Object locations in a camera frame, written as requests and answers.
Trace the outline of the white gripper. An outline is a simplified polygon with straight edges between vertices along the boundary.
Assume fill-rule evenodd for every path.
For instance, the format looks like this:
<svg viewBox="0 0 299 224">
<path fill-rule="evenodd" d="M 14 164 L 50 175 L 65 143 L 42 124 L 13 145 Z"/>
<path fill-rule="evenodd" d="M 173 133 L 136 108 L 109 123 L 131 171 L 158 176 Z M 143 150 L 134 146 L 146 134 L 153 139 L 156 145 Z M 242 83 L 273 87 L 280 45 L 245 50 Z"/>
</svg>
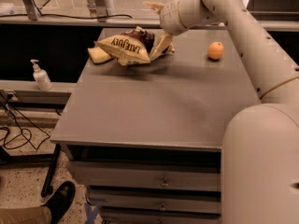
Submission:
<svg viewBox="0 0 299 224">
<path fill-rule="evenodd" d="M 173 36 L 185 33 L 188 28 L 180 18 L 179 0 L 170 3 L 144 1 L 145 7 L 153 10 L 160 18 L 160 26 L 166 34 L 157 35 L 150 51 L 150 58 L 156 60 L 162 54 L 173 51 Z"/>
</svg>

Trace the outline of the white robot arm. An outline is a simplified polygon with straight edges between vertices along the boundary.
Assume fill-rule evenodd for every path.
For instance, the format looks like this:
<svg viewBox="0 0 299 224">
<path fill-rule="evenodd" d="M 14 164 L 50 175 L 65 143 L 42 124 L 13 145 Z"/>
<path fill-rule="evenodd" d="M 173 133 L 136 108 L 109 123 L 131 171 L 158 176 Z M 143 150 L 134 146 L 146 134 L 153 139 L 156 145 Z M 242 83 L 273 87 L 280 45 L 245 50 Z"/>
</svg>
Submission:
<svg viewBox="0 0 299 224">
<path fill-rule="evenodd" d="M 228 124 L 221 148 L 222 224 L 299 224 L 298 66 L 242 0 L 150 2 L 166 36 L 225 24 L 260 99 Z"/>
</svg>

